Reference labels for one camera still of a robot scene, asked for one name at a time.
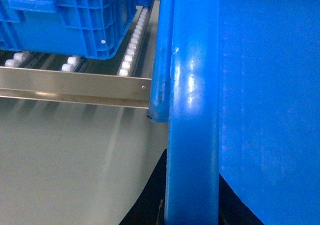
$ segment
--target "roller conveyor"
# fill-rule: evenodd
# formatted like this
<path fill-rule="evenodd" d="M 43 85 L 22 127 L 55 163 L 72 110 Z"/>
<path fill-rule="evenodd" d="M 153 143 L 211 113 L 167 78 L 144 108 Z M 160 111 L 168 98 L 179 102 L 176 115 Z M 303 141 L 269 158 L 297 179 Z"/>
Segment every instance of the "roller conveyor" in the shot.
<path fill-rule="evenodd" d="M 0 97 L 147 109 L 151 79 L 148 75 L 132 76 L 144 42 L 148 42 L 144 36 L 151 12 L 152 7 L 140 9 L 117 55 L 110 60 L 29 51 L 2 52 Z"/>

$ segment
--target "blue frame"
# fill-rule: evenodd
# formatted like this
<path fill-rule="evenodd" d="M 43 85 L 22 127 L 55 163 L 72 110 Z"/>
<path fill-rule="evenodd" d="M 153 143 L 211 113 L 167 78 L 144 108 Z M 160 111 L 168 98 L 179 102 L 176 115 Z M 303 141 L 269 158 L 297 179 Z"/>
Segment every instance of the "blue frame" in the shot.
<path fill-rule="evenodd" d="M 217 225 L 219 0 L 160 6 L 150 116 L 169 123 L 165 222 Z"/>

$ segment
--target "white roller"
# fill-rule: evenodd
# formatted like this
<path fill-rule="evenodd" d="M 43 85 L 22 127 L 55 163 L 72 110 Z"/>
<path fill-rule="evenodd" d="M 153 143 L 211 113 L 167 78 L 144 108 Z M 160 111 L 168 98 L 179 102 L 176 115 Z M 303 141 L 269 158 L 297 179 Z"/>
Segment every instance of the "white roller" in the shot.
<path fill-rule="evenodd" d="M 137 29 L 137 28 L 136 28 L 133 32 L 134 32 L 135 34 L 139 34 L 139 35 L 141 34 L 141 30 L 140 30 L 140 29 Z"/>
<path fill-rule="evenodd" d="M 128 50 L 126 51 L 126 54 L 134 56 L 135 55 L 135 50 L 132 48 L 128 48 Z"/>
<path fill-rule="evenodd" d="M 4 66 L 8 68 L 17 68 L 21 65 L 21 61 L 15 60 L 15 59 L 8 59 L 5 61 Z"/>
<path fill-rule="evenodd" d="M 121 76 L 121 77 L 127 77 L 128 76 L 128 74 L 129 74 L 129 70 L 127 70 L 127 69 L 120 69 L 120 71 L 119 71 L 119 76 Z"/>
<path fill-rule="evenodd" d="M 121 69 L 129 70 L 129 69 L 130 69 L 130 66 L 131 66 L 131 63 L 130 63 L 130 62 L 128 62 L 128 61 L 123 61 L 123 62 L 122 62 L 122 65 L 121 65 Z"/>
<path fill-rule="evenodd" d="M 79 56 L 70 56 L 68 57 L 68 64 L 72 64 L 74 66 L 77 66 L 80 63 L 81 57 Z"/>
<path fill-rule="evenodd" d="M 17 61 L 20 61 L 20 62 L 24 62 L 25 60 L 28 59 L 28 57 L 29 57 L 29 54 L 25 53 L 25 52 L 16 52 L 13 55 L 13 59 L 17 60 Z"/>
<path fill-rule="evenodd" d="M 137 44 L 130 42 L 129 45 L 128 45 L 128 47 L 129 47 L 130 49 L 134 49 L 134 50 L 135 50 L 135 49 L 137 48 Z"/>
<path fill-rule="evenodd" d="M 132 34 L 132 37 L 135 38 L 135 39 L 139 39 L 140 38 L 140 34 L 134 33 L 134 34 Z"/>
<path fill-rule="evenodd" d="M 130 40 L 130 43 L 133 43 L 133 44 L 138 44 L 138 42 L 139 42 L 139 40 L 134 37 L 131 38 L 131 40 Z"/>
<path fill-rule="evenodd" d="M 133 59 L 134 59 L 134 57 L 131 56 L 131 55 L 125 55 L 125 56 L 124 56 L 124 60 L 125 60 L 126 62 L 131 63 Z"/>
<path fill-rule="evenodd" d="M 75 69 L 75 65 L 65 63 L 62 65 L 61 71 L 62 72 L 73 72 L 74 69 Z"/>

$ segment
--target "stainless steel rail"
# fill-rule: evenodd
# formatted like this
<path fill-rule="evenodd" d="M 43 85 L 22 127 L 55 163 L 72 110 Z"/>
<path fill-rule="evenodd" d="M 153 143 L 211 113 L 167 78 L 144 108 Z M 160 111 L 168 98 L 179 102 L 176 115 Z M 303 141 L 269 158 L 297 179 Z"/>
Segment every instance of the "stainless steel rail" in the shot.
<path fill-rule="evenodd" d="M 0 97 L 149 107 L 151 79 L 0 67 Z"/>

